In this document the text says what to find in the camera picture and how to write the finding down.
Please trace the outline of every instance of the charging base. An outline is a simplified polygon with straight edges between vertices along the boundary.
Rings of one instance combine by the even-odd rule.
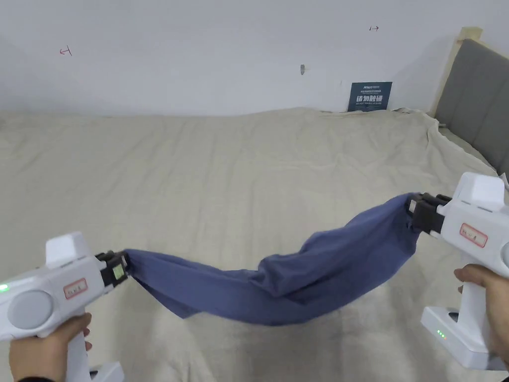
[[[464,367],[476,370],[506,370],[504,362],[498,356],[461,331],[457,320],[457,310],[426,307],[420,322]]]
[[[124,371],[120,362],[110,362],[90,371],[93,382],[124,382]]]

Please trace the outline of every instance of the blue sign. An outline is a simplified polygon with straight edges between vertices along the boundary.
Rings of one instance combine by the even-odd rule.
[[[392,82],[355,82],[352,84],[348,111],[386,110]]]

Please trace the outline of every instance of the sticker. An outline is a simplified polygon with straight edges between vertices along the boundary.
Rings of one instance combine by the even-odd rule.
[[[120,278],[125,275],[124,269],[122,268],[122,264],[119,264],[115,268],[113,268],[113,274],[115,275],[117,281],[120,280]]]
[[[64,294],[66,299],[71,299],[76,297],[80,293],[85,292],[89,286],[87,285],[87,281],[85,279],[80,279],[75,281],[72,284],[66,285],[64,287]]]
[[[476,246],[484,248],[486,243],[488,242],[488,237],[483,234],[481,231],[477,231],[472,226],[469,226],[466,223],[463,223],[460,228],[460,235],[465,239],[470,240]]]
[[[414,213],[415,211],[415,207],[417,206],[417,202],[415,200],[411,200],[410,201],[410,206],[408,207],[408,210],[411,212],[411,213]]]

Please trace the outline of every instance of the mattress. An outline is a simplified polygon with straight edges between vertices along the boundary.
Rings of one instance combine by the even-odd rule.
[[[0,279],[82,231],[95,253],[139,248],[222,269],[291,253],[313,232],[406,192],[452,195],[496,175],[420,112],[303,108],[240,117],[0,114]],[[420,326],[457,306],[457,251],[422,235],[389,282],[323,317],[278,328],[181,320],[135,281],[93,303],[92,364],[128,381],[498,381],[463,369]],[[0,379],[9,379],[0,344]]]
[[[448,128],[446,128],[446,127],[439,127],[438,131],[440,132],[440,134],[442,134],[448,140],[450,140],[451,142],[455,143],[457,146],[459,146],[463,150],[465,150],[466,153],[475,156],[477,159],[482,161],[485,165],[493,168],[493,166],[491,166],[491,164],[488,162],[488,160],[486,158],[484,158],[484,156],[479,151],[474,149],[470,143],[468,143],[467,141],[461,139],[459,136],[454,134]]]

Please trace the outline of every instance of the wrinkled fabric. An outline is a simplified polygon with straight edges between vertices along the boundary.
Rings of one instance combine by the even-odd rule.
[[[181,318],[198,312],[262,325],[309,321],[390,279],[419,236],[407,195],[364,211],[344,227],[313,234],[299,252],[264,258],[257,270],[220,270],[161,253],[127,249],[131,275]]]

